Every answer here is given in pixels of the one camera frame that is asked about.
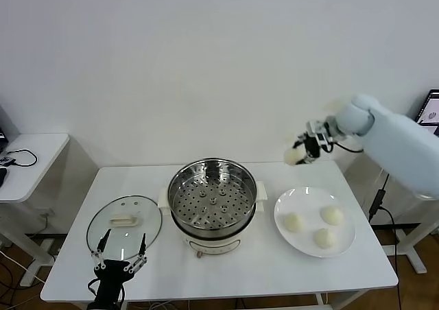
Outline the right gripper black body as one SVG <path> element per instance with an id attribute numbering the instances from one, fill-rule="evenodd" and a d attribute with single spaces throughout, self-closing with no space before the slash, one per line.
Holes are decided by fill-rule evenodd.
<path id="1" fill-rule="evenodd" d="M 327 154 L 333 151 L 337 138 L 340 135 L 335 117 L 327 117 L 324 121 L 308 121 L 306 132 L 310 136 L 306 150 L 311 151 L 320 148 L 320 151 Z"/>

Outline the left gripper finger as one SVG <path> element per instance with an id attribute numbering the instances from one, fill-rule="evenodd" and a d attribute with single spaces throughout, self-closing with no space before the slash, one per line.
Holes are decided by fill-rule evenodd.
<path id="1" fill-rule="evenodd" d="M 110 229 L 108 229 L 105 235 L 99 240 L 96 249 L 91 251 L 91 257 L 94 262 L 94 270 L 103 270 L 106 268 L 104 263 L 103 253 L 110 236 Z"/>
<path id="2" fill-rule="evenodd" d="M 124 272 L 137 273 L 147 263 L 146 250 L 146 234 L 144 233 L 137 256 L 133 259 L 133 261 L 129 262 L 129 264 L 124 267 Z"/>

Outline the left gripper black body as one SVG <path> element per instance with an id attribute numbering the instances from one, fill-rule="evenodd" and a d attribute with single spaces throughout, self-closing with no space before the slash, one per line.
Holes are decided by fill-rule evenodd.
<path id="1" fill-rule="evenodd" d="M 99 287 L 95 297 L 95 302 L 117 302 L 119 294 L 123 289 L 123 284 L 132 279 L 128 261 L 105 260 L 105 268 L 95 270 L 95 275 L 99 281 Z"/>

